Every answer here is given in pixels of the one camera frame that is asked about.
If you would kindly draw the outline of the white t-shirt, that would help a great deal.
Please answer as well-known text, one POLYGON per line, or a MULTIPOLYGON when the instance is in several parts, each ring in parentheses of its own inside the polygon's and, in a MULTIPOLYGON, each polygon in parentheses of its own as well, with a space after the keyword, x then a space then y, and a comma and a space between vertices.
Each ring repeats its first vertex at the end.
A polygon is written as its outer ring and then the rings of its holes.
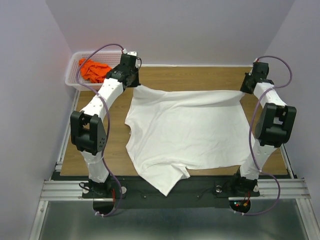
POLYGON ((138 86, 125 124, 138 175, 167 196, 189 170, 239 166, 249 156, 249 123, 236 90, 162 91, 138 86))

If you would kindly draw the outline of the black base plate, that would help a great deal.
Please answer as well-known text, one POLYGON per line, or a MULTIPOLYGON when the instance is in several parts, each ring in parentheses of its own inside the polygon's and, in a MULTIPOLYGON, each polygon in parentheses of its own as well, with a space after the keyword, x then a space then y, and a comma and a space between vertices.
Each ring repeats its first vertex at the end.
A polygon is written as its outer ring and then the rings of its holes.
POLYGON ((229 208, 247 209, 250 198, 258 197, 257 181, 235 180, 232 176, 191 176, 177 182, 163 195, 146 180, 125 176, 116 182, 80 182, 82 198, 92 200, 94 210, 109 213, 119 209, 229 208))

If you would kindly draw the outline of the aluminium frame rail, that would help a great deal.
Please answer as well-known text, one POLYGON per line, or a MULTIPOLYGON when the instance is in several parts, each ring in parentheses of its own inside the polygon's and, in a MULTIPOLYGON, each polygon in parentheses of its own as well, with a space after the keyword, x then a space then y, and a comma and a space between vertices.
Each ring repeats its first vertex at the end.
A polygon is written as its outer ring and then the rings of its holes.
POLYGON ((70 235, 72 221, 81 205, 89 205, 91 199, 82 197, 78 180, 47 180, 43 183, 30 240, 66 239, 70 235))

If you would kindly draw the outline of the white plastic laundry basket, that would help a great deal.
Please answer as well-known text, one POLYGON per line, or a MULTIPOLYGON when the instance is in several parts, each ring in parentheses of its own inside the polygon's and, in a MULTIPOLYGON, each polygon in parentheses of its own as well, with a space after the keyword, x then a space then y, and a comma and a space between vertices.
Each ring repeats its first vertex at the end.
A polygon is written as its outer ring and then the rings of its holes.
MULTIPOLYGON (((71 87, 74 87, 78 91, 89 91, 88 88, 83 87, 78 84, 76 73, 79 68, 79 61, 81 59, 86 59, 92 54, 92 51, 78 51, 74 53, 69 61, 66 75, 65 75, 65 84, 71 87)), ((101 64, 107 64, 109 67, 114 68, 120 63, 122 52, 121 50, 101 50, 93 55, 90 60, 98 62, 101 64)), ((91 86, 96 91, 98 91, 103 83, 91 83, 89 80, 83 79, 80 75, 79 81, 83 84, 91 86)))

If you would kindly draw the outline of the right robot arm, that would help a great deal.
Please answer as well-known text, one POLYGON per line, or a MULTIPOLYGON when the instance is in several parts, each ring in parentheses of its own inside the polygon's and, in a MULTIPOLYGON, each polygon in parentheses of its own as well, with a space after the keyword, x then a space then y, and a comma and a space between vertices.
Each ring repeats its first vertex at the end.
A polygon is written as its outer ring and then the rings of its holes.
POLYGON ((252 94, 262 108, 257 123, 249 125, 249 155, 233 175, 230 190, 237 196, 258 192, 258 178, 270 155, 290 139, 297 109, 286 104, 268 79, 269 65, 256 59, 245 73, 241 92, 252 94))

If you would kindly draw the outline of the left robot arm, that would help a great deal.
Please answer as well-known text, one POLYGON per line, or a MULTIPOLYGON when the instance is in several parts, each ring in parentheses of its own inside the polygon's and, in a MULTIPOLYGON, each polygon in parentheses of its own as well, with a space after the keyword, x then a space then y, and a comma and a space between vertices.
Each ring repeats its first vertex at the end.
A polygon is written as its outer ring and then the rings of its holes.
POLYGON ((137 58, 135 51, 123 53, 120 63, 106 74, 92 100, 70 115, 71 143, 80 151, 88 169, 88 183, 80 186, 99 197, 108 196, 112 188, 110 172, 103 161, 110 127, 105 127, 103 121, 110 118, 109 108, 125 89, 139 86, 137 58))

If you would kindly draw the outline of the orange t-shirt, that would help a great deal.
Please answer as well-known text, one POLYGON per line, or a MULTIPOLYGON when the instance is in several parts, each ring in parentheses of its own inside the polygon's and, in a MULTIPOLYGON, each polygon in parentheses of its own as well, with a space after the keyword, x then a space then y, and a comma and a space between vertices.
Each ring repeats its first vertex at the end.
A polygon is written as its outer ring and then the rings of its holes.
POLYGON ((108 64, 87 60, 81 67, 80 73, 84 80, 92 84, 101 84, 104 82, 106 75, 112 68, 108 64))

